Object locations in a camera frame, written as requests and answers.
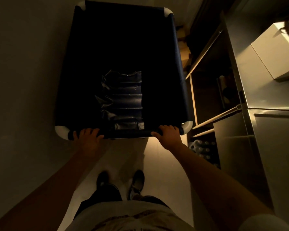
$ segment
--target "forearm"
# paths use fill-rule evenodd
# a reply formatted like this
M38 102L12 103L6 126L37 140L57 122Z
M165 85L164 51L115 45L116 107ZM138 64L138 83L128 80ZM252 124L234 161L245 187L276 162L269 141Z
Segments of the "forearm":
M184 144L171 152L217 223L223 221L231 230L237 230L248 217L273 214L240 183L197 156Z
M75 154L43 185L0 219L0 230L57 230L89 160Z

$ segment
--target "person's left hand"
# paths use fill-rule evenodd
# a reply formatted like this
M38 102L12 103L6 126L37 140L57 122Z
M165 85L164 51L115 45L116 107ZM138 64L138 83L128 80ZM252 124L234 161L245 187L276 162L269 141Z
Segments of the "person's left hand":
M99 129L83 129L79 138L76 131L73 132L74 142L77 147L77 152L85 157L94 157L100 146L100 140L104 138L104 135L96 137Z

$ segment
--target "white plastic corner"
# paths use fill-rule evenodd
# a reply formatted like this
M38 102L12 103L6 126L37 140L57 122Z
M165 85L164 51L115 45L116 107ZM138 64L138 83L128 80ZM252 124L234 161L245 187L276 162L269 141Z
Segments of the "white plastic corner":
M69 140L68 139L68 133L69 133L69 128L66 126L55 126L54 127L57 135L59 135L62 139Z
M184 124L182 124L183 134L187 134L193 127L193 121L187 121Z
M170 9L164 7L164 16L167 18L170 14L173 14L173 12Z
M79 6L82 10L86 10L86 2L84 0L78 2L77 6Z

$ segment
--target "shoe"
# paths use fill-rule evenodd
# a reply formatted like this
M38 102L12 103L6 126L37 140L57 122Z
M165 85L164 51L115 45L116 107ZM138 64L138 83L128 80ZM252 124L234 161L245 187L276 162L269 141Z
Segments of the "shoe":
M98 190L101 186L109 183L109 175L107 171L103 171L99 174L96 180L96 190Z
M128 191L127 200L132 200L134 195L138 194L140 195L140 192L142 191L144 187L144 173L142 170L137 170L133 176L133 182L131 183L131 187Z

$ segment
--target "black fabric cart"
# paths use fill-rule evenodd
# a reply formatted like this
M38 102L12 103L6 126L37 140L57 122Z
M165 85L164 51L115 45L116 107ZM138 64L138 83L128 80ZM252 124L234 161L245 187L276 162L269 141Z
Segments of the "black fabric cart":
M150 136L160 125L192 128L173 13L82 1L62 66L55 130L100 128L105 138Z

